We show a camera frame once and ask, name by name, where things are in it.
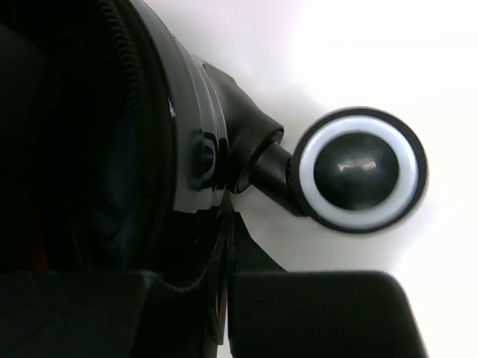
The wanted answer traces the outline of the black suitcase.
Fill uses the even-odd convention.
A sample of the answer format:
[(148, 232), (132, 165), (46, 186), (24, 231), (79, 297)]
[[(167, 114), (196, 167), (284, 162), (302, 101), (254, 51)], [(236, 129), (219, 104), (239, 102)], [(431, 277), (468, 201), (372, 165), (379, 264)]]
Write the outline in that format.
[(426, 155), (369, 107), (283, 126), (144, 1), (1, 3), (1, 276), (151, 272), (159, 350), (215, 357), (235, 274), (288, 272), (231, 195), (372, 233), (418, 203)]

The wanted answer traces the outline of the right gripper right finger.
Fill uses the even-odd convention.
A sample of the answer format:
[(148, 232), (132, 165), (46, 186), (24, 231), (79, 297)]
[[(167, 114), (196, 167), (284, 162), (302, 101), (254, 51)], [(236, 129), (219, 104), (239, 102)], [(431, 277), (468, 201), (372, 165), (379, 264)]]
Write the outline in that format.
[(425, 357), (407, 298), (378, 272), (235, 274), (234, 357)]

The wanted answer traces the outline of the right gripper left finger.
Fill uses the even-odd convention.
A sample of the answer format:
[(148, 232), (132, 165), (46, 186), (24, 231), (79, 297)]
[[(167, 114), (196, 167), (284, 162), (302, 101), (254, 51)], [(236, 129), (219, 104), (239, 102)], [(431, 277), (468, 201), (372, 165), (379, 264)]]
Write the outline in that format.
[(1, 276), (2, 357), (152, 357), (151, 272)]

